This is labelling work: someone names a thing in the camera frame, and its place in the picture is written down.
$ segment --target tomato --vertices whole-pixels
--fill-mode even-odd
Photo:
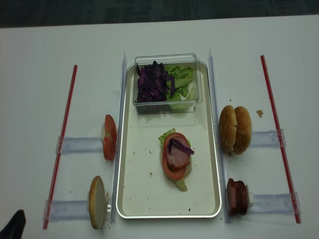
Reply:
[[[184,177],[185,167],[179,168],[179,169],[177,169],[175,171],[171,171],[169,169],[169,167],[168,167],[167,159],[166,159],[166,150],[167,150],[167,147],[168,147],[168,143],[169,143],[170,139],[174,138],[174,137],[181,137],[181,138],[187,140],[185,138],[185,136],[183,134],[181,134],[181,133],[171,133],[171,134],[169,134],[166,137],[165,142],[164,142],[162,163],[163,163],[163,170],[164,170],[165,174],[167,175],[167,177],[169,177],[172,180],[179,180],[182,177]]]
[[[103,140],[103,154],[106,160],[114,160],[116,151],[117,132],[114,119],[110,115],[105,116],[105,136]]]

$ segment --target shredded purple cabbage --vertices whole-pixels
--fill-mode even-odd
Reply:
[[[171,81],[170,96],[174,95],[174,77],[168,75],[162,63],[154,61],[152,65],[144,66],[141,70],[136,65],[136,70],[139,75],[137,102],[167,101],[167,81]]]
[[[185,153],[188,153],[188,154],[191,154],[191,155],[194,154],[194,151],[191,150],[191,148],[184,146],[180,141],[178,141],[175,138],[171,138],[169,143],[168,143],[168,151],[169,151],[169,153],[171,153],[171,147],[173,146],[173,144],[176,147],[178,147],[181,151],[183,151]]]

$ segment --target red straw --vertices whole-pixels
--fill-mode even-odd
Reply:
[[[76,76],[76,70],[77,69],[78,69],[78,66],[74,65],[73,74],[72,74],[72,80],[71,80],[71,85],[70,85],[70,90],[69,90],[68,101],[66,103],[66,108],[65,108],[65,113],[64,113],[64,119],[63,119],[63,125],[62,125],[60,139],[63,139],[64,134],[65,134],[66,123],[68,121],[69,110],[70,110],[70,105],[71,105],[71,99],[72,99],[72,93],[73,93],[73,88],[74,88],[75,76]],[[48,199],[48,203],[46,205],[46,215],[45,215],[45,219],[44,219],[44,223],[43,223],[43,229],[44,230],[47,229],[48,223],[49,223],[50,208],[51,208],[51,203],[52,203],[52,199],[53,199],[53,192],[54,192],[55,180],[56,180],[56,175],[57,175],[57,172],[58,172],[58,167],[59,167],[59,162],[60,162],[60,156],[61,156],[61,153],[60,153],[60,150],[59,150],[59,152],[56,154],[56,158],[55,158],[55,165],[54,165],[54,170],[53,170],[53,175],[52,175],[49,199]]]
[[[273,110],[273,115],[274,115],[274,120],[275,120],[275,124],[276,124],[276,129],[277,129],[278,132],[280,132],[281,128],[280,128],[280,125],[279,125],[278,115],[277,115],[277,111],[276,111],[273,91],[272,91],[271,85],[270,85],[270,80],[269,80],[269,75],[268,75],[268,71],[267,71],[265,57],[262,55],[262,56],[260,56],[260,59],[261,59],[261,64],[263,65],[266,85],[267,85],[267,89],[268,89],[268,94],[269,94],[271,108]],[[278,134],[278,140],[280,142],[280,145],[282,145],[283,139],[282,139],[281,134]],[[292,181],[291,175],[290,175],[290,170],[289,170],[289,166],[288,166],[288,160],[287,160],[287,154],[286,154],[285,147],[280,147],[280,150],[281,150],[281,155],[282,155],[283,161],[284,161],[284,167],[285,167],[285,171],[286,171],[286,177],[287,177],[287,181],[288,181],[289,191],[290,191],[290,194],[291,194],[291,200],[293,202],[293,206],[294,206],[294,210],[295,210],[296,223],[301,223],[300,213],[299,213],[299,209],[298,209],[298,206],[297,206],[297,201],[296,201],[296,198],[295,198],[295,191],[294,191],[293,181]]]

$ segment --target metal tray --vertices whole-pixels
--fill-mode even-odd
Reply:
[[[195,112],[138,115],[133,105],[134,66],[127,70],[116,206],[121,217],[212,218],[221,209],[207,67],[200,62],[202,97]],[[172,129],[190,141],[192,172],[182,192],[164,174],[158,137]]]

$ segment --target ham slice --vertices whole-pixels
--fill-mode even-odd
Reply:
[[[184,146],[188,147],[188,143],[185,138],[174,137],[174,139],[178,140]],[[190,155],[188,153],[181,151],[174,144],[171,146],[170,152],[169,152],[169,148],[168,147],[166,148],[167,164],[173,170],[189,165],[190,164],[189,158],[190,158]]]

